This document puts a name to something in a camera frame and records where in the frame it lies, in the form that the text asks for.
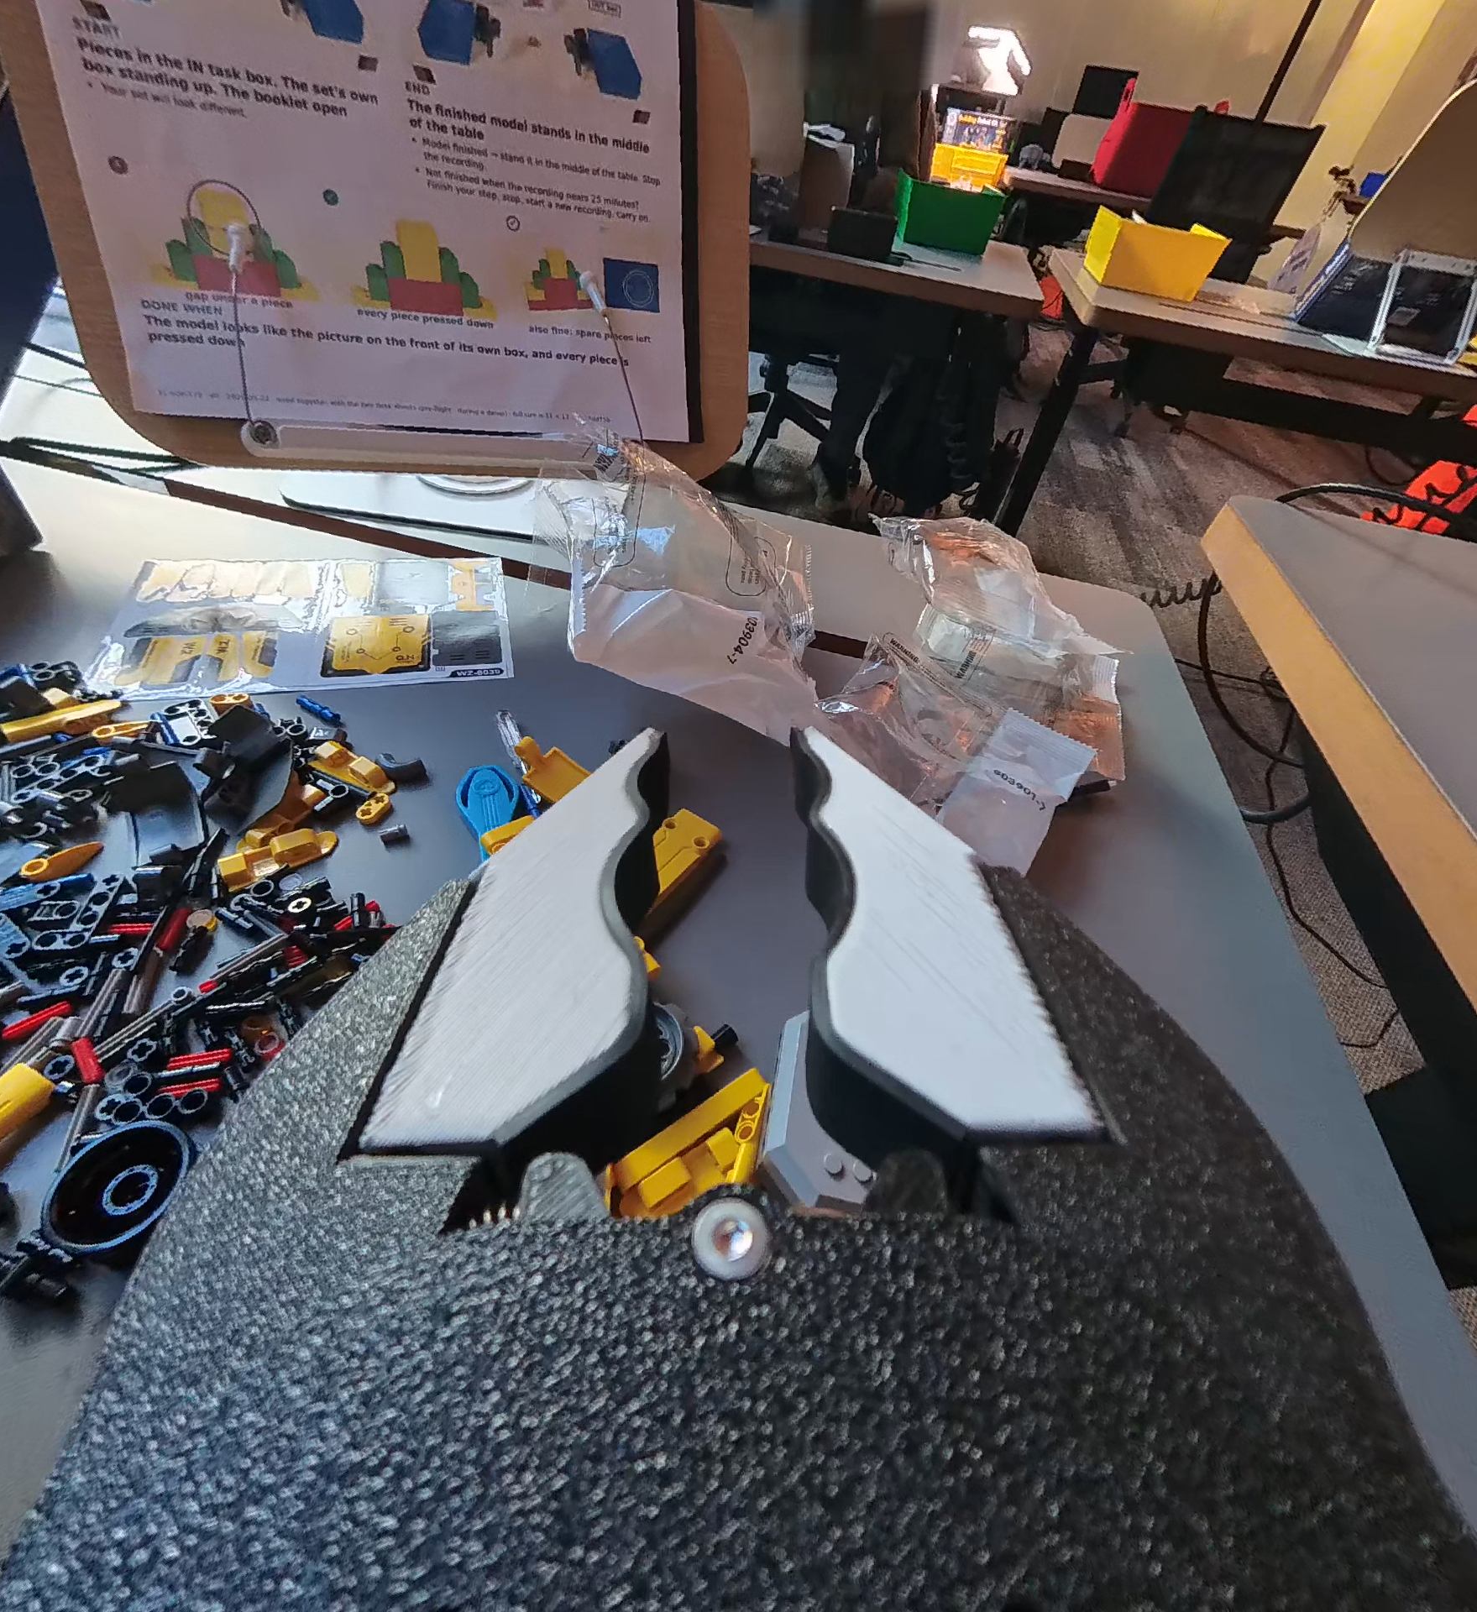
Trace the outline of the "black backpack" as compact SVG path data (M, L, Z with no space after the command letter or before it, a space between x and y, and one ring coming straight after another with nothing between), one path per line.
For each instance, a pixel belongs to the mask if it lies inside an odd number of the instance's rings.
M870 420L864 462L887 514L927 516L987 477L999 395L1011 373L1009 322L966 316L946 358L915 358Z

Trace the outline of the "yellow plastic bin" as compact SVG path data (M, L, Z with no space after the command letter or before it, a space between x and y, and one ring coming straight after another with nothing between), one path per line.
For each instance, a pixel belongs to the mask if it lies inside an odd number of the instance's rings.
M1099 209L1084 267L1101 287L1190 305L1231 246L1203 224L1174 230Z

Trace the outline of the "small green bin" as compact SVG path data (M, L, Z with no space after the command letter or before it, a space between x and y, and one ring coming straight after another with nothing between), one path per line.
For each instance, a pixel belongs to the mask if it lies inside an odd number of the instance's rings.
M991 246L1007 195L968 191L899 173L897 240L905 248L984 258Z

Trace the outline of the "red bag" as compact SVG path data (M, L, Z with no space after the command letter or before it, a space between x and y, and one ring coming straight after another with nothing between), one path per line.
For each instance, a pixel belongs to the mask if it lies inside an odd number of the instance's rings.
M1184 144L1195 112L1142 105L1127 95L1091 165L1091 185L1152 199Z

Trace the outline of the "pile of building block parts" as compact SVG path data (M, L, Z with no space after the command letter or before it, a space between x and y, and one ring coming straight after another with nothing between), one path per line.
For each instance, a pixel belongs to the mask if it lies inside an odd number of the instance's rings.
M658 728L672 815L650 950L701 901L782 779L770 742L615 675L544 664L527 683L393 695L158 695L81 736L0 736L0 1299L77 1303L75 1269L162 1244L224 1301L321 1277L350 1232L313 1167L201 1160L324 1003L483 856L474 771L493 709L538 718L534 783L568 787Z

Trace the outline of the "grey desk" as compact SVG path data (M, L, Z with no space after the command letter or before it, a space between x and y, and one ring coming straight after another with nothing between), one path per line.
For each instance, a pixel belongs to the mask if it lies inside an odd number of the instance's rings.
M0 571L0 667L95 656L150 560L377 558L244 501L193 503L13 462L13 491L42 546ZM346 838L336 871L407 918L468 869L452 785L501 756L493 711L583 762L652 722L672 738L674 797L715 818L729 865L672 934L668 979L701 1016L734 1022L766 1060L805 1005L823 926L801 889L803 826L789 754L681 701L579 667L568 595L507 563L511 683L434 683L334 695L354 736L419 756L430 785L409 795L411 844ZM1129 650L1127 781L1064 809L1033 883L1144 987L1233 1079L1286 1150L1372 1313L1399 1393L1477 1532L1477 1358L1376 1140L1354 1069L1152 614L1080 583L1052 593ZM97 1273L69 1309L0 1301L0 1562L58 1460L93 1379L120 1275Z

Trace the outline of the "grey studded motor block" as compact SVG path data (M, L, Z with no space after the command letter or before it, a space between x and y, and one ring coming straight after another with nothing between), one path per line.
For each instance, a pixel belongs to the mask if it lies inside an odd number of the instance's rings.
M819 1124L807 1091L809 1013L789 1018L774 1069L758 1179L791 1211L860 1215L874 1171Z

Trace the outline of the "wooden table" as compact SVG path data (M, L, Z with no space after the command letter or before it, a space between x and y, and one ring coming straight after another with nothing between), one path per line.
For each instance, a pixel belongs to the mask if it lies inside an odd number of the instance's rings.
M1201 548L1477 1015L1477 548L1260 499Z

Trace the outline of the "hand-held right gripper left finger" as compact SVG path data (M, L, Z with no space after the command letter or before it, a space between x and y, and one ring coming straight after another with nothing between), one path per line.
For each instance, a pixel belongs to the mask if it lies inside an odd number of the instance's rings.
M670 742L642 730L474 881L368 1099L366 1156L619 1158L662 1058L636 934Z

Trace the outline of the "blue plastic toy part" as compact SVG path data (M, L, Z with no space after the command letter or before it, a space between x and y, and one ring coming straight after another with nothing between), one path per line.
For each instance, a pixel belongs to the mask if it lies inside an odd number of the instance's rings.
M456 807L483 858L501 850L534 816L525 785L499 765L479 765L456 789Z

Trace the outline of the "brown clipboard with paper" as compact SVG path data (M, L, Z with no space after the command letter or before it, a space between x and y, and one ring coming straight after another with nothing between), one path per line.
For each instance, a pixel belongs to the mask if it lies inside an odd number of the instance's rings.
M83 358L213 467L517 473L746 430L748 93L709 5L0 5Z

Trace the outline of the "grey work table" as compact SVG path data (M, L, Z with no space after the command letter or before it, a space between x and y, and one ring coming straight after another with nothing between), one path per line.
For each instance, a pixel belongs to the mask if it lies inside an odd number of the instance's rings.
M899 248L887 260L754 238L750 354L764 389L746 475L787 422L817 440L819 503L842 507L864 469L860 450L891 381L915 358L946 358L960 322L987 314L1027 324L1044 297L1025 250L991 244L984 258Z
M1127 293L1097 283L1076 252L1054 250L1050 271L1064 291L1066 307L1086 328L1121 338L1139 338L1186 352L1252 360L1274 369L1327 375L1356 387L1413 397L1435 397L1450 405L1477 405L1477 371L1462 365L1433 365L1388 354L1348 352L1323 334L1309 332L1274 314L1274 295L1254 287L1209 281L1223 295L1246 295L1260 312L1233 311L1213 301L1176 303L1146 293Z

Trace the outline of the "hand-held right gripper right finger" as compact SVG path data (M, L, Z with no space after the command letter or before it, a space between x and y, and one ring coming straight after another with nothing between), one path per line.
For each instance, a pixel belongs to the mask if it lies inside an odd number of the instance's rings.
M791 756L829 926L807 1056L821 1126L842 1146L1105 1140L964 840L819 730Z

